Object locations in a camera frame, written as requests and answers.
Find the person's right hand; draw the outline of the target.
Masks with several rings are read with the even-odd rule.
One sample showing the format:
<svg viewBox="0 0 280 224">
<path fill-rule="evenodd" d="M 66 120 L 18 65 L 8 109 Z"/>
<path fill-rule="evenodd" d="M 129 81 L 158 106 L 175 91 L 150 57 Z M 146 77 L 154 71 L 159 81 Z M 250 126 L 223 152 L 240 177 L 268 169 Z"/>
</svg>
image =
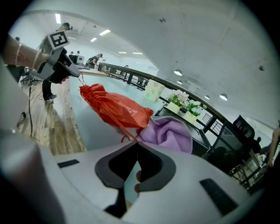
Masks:
<svg viewBox="0 0 280 224">
<path fill-rule="evenodd" d="M 134 186 L 134 191 L 136 193 L 139 193 L 139 186 L 140 186 L 140 183 L 141 183 L 141 174 L 142 174 L 142 171 L 138 171 L 137 174 L 136 174 L 136 179 L 139 183 L 137 183 L 135 186 Z"/>
</svg>

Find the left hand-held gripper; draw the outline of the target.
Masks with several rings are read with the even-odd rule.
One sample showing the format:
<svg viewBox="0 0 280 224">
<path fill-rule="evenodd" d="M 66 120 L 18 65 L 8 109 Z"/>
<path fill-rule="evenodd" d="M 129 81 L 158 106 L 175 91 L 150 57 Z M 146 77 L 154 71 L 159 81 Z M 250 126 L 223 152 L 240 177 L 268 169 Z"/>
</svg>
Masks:
<svg viewBox="0 0 280 224">
<path fill-rule="evenodd" d="M 68 76 L 79 77 L 80 70 L 68 57 L 64 48 L 69 44 L 65 31 L 52 32 L 43 39 L 38 52 L 49 55 L 49 58 L 40 63 L 38 69 L 32 68 L 32 75 L 51 83 L 61 83 Z"/>
</svg>

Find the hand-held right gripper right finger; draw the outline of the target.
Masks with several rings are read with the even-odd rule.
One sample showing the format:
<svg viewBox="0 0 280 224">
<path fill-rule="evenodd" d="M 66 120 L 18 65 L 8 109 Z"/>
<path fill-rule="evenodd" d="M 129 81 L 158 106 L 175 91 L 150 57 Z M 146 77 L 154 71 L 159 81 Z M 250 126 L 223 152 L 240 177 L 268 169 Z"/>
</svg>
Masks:
<svg viewBox="0 0 280 224">
<path fill-rule="evenodd" d="M 250 196 L 233 178 L 204 159 L 152 145 L 176 164 L 172 180 L 161 190 L 141 192 L 122 220 L 133 224 L 235 224 L 254 207 L 258 195 Z M 213 180 L 237 205 L 222 215 L 201 185 Z"/>
</svg>

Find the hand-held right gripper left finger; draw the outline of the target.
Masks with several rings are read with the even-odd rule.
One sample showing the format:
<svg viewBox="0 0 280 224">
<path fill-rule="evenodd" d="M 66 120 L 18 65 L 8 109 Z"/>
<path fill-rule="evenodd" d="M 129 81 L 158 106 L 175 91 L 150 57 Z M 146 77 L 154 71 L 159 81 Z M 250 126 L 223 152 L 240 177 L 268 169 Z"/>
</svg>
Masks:
<svg viewBox="0 0 280 224">
<path fill-rule="evenodd" d="M 103 182 L 105 176 L 101 173 L 109 167 L 105 157 L 129 145 L 127 142 L 98 150 L 58 155 L 54 159 L 64 176 L 85 199 L 113 217 L 121 218 L 132 206 L 124 193 L 124 181 L 132 169 L 125 167 L 126 174 L 121 179 L 120 189 L 106 186 Z"/>
</svg>

